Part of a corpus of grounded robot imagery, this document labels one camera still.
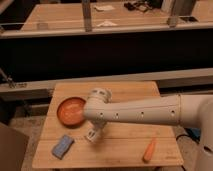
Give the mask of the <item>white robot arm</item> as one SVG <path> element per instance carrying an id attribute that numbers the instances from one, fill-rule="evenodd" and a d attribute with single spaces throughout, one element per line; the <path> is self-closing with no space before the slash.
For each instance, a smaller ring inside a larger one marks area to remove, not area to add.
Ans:
<path id="1" fill-rule="evenodd" d="M 194 171 L 213 169 L 213 95 L 171 95 L 111 103 L 107 89 L 95 88 L 88 96 L 83 116 L 93 127 L 86 138 L 94 142 L 107 122 L 180 125 L 201 130 Z"/>

